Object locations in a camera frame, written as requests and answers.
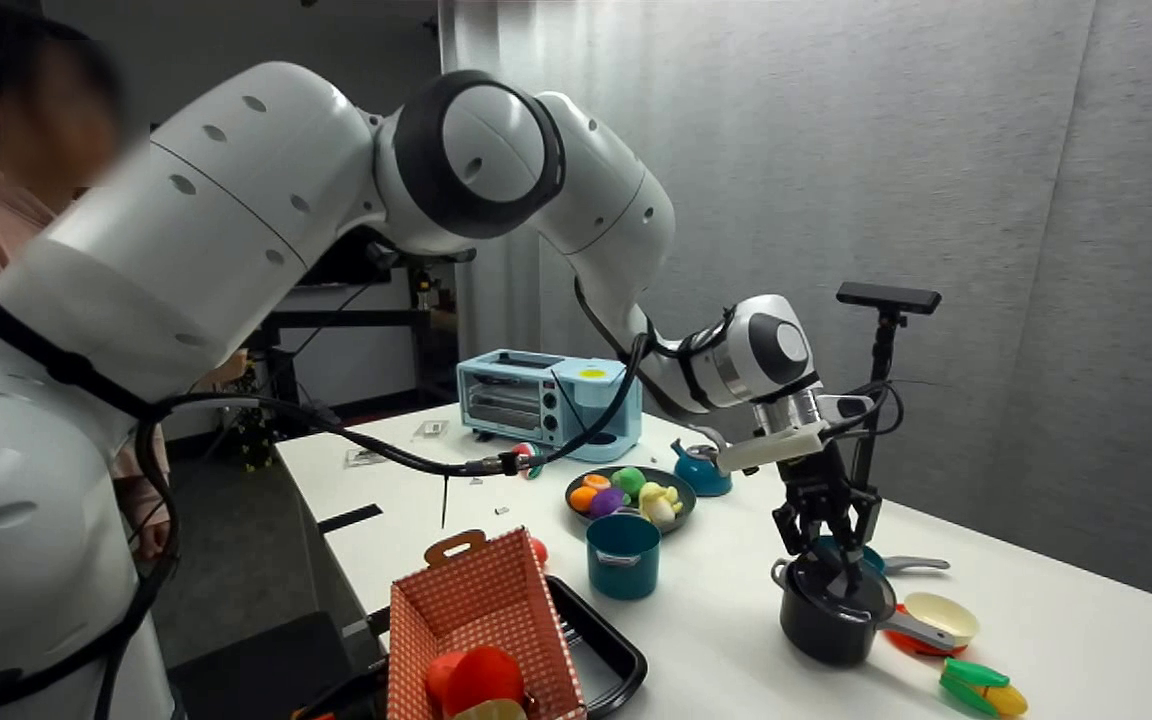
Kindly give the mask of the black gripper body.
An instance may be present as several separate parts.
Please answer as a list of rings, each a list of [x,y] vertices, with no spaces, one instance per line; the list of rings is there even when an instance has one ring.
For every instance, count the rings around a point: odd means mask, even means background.
[[[856,442],[859,451],[871,451],[884,401],[877,394],[846,394],[827,396],[823,409],[823,451],[776,466],[784,504],[772,514],[772,524],[779,541],[813,536],[817,548],[835,548],[844,536],[868,544],[880,515],[880,494],[868,486],[868,466],[844,459],[844,446]]]

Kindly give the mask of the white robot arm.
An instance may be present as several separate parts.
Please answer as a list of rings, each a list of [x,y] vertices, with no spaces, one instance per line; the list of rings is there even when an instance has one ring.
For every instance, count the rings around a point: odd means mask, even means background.
[[[409,258],[532,233],[674,418],[762,409],[730,470],[801,459],[877,404],[832,396],[786,302],[666,342],[643,289],[674,239],[653,168],[562,93],[448,72],[393,118],[265,59],[146,137],[0,272],[0,720],[177,720],[110,456],[187,401],[351,229]]]

